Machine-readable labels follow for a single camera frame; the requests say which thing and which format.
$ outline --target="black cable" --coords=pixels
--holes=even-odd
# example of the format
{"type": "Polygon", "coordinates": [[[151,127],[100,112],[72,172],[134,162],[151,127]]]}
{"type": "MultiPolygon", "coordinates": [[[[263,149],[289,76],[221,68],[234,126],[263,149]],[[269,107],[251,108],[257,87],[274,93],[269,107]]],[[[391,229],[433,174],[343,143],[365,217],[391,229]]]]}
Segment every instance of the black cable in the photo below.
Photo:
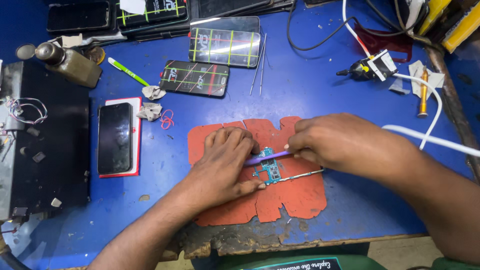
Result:
{"type": "Polygon", "coordinates": [[[406,32],[408,32],[410,29],[413,29],[417,24],[418,24],[418,20],[412,25],[410,26],[409,28],[401,31],[401,32],[397,32],[397,33],[392,33],[392,34],[378,34],[378,33],[375,33],[375,32],[372,32],[370,30],[368,30],[367,28],[363,27],[360,22],[357,20],[356,17],[352,16],[350,18],[348,18],[346,21],[344,21],[337,29],[335,29],[335,31],[333,31],[331,34],[329,34],[324,40],[322,40],[320,43],[318,43],[317,45],[314,45],[312,47],[309,47],[309,48],[300,48],[300,47],[297,47],[295,44],[293,44],[293,41],[292,39],[290,38],[290,20],[292,18],[292,12],[293,12],[293,7],[295,7],[295,4],[297,3],[297,0],[294,0],[293,3],[292,3],[292,8],[290,9],[290,13],[288,14],[288,20],[287,20],[287,39],[288,39],[288,42],[290,43],[290,45],[292,47],[294,47],[295,49],[297,50],[303,50],[303,51],[306,51],[306,50],[311,50],[311,49],[314,49],[320,45],[322,45],[325,41],[327,41],[329,38],[331,38],[334,34],[336,34],[345,24],[347,24],[347,22],[351,19],[353,19],[359,26],[361,29],[363,29],[365,32],[369,33],[370,35],[373,35],[373,36],[378,36],[378,37],[393,37],[393,36],[398,36],[398,35],[401,35],[401,34],[405,34],[406,32]]]}
{"type": "Polygon", "coordinates": [[[385,17],[385,15],[383,13],[380,12],[380,10],[377,9],[377,7],[374,6],[374,4],[370,1],[370,0],[366,0],[367,1],[367,5],[370,6],[371,9],[373,9],[373,11],[375,13],[377,13],[377,15],[384,21],[386,22],[387,24],[391,25],[393,28],[395,28],[396,30],[398,31],[402,31],[402,28],[400,28],[398,25],[392,23],[392,21],[390,21],[387,17],[385,17]]]}
{"type": "Polygon", "coordinates": [[[21,261],[19,261],[11,251],[6,251],[0,255],[0,257],[13,269],[13,270],[31,270],[21,261]]]}

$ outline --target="red rubber band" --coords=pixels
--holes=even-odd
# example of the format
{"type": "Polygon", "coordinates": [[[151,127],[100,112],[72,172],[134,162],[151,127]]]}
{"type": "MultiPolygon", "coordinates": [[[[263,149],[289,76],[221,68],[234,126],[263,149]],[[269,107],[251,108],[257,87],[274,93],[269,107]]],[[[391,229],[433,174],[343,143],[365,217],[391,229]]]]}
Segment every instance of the red rubber band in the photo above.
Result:
{"type": "Polygon", "coordinates": [[[162,122],[162,128],[163,128],[163,129],[168,129],[168,128],[170,127],[170,124],[172,124],[172,126],[175,125],[175,123],[173,122],[172,118],[173,118],[173,111],[172,111],[172,110],[165,110],[165,111],[162,113],[162,116],[160,116],[160,122],[162,122]],[[172,113],[172,116],[170,116],[170,117],[165,116],[165,113],[166,113],[167,111],[170,111],[170,112],[172,113]]]}

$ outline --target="blue workbench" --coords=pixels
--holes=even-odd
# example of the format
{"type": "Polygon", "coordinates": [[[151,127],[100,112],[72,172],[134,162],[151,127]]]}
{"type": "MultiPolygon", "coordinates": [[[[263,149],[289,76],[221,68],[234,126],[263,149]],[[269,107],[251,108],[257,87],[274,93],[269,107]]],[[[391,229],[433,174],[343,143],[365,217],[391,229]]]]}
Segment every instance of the blue workbench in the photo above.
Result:
{"type": "MultiPolygon", "coordinates": [[[[369,28],[385,29],[363,1],[349,2],[348,16],[357,16],[369,28]]],[[[84,208],[66,209],[42,221],[31,235],[30,246],[19,258],[39,270],[89,264],[111,239],[187,174],[190,168],[187,133],[198,125],[265,118],[279,128],[279,120],[285,116],[310,118],[350,112],[379,126],[397,124],[426,132],[437,110],[433,98],[428,100],[430,117],[419,119],[416,96],[399,96],[387,90],[393,78],[386,82],[355,82],[336,76],[335,72],[365,57],[347,29],[341,29],[314,50],[300,52],[288,44],[287,16],[286,12],[261,16],[263,32],[268,34],[268,62],[265,61],[261,96],[259,80],[249,96],[255,70],[231,68],[224,99],[167,93],[157,101],[164,110],[174,111],[175,126],[163,130],[158,121],[143,121],[138,177],[100,179],[96,173],[97,108],[107,99],[142,96],[141,84],[104,61],[100,65],[101,80],[90,91],[91,202],[84,208]],[[150,200],[139,201],[142,195],[150,195],[150,200]]],[[[341,2],[305,10],[300,2],[292,18],[291,37],[298,46],[309,47],[330,34],[340,24],[340,18],[341,2]]],[[[177,37],[119,43],[104,49],[107,57],[113,57],[149,84],[156,85],[167,60],[188,61],[188,45],[188,37],[177,37]]],[[[416,60],[424,63],[427,60],[418,45],[413,48],[412,62],[416,60]]],[[[398,69],[408,74],[407,64],[399,65],[398,69]]],[[[404,82],[404,88],[410,89],[409,85],[404,82]]],[[[459,142],[454,125],[444,113],[432,135],[459,142]]],[[[425,151],[461,175],[472,177],[465,155],[432,144],[427,144],[425,151]]],[[[289,220],[285,211],[281,219],[267,224],[259,224],[255,217],[251,223],[262,227],[254,232],[259,237],[287,235],[281,239],[285,245],[347,239],[369,241],[368,238],[426,233],[412,208],[377,183],[329,171],[324,174],[324,185],[327,207],[317,217],[293,218],[289,226],[285,226],[289,220]]]]}

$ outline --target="hand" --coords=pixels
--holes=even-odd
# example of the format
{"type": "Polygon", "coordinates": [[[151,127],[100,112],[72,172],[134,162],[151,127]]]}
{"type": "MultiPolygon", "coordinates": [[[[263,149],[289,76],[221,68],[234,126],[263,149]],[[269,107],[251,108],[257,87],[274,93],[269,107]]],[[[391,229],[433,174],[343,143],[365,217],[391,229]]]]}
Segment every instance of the hand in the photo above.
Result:
{"type": "Polygon", "coordinates": [[[237,182],[243,163],[260,147],[252,134],[237,127],[221,128],[205,138],[204,156],[173,192],[185,194],[198,211],[265,189],[262,180],[237,182]]]}
{"type": "Polygon", "coordinates": [[[402,175],[422,156],[404,137],[349,113],[300,120],[295,133],[286,150],[296,158],[374,180],[402,175]]]}

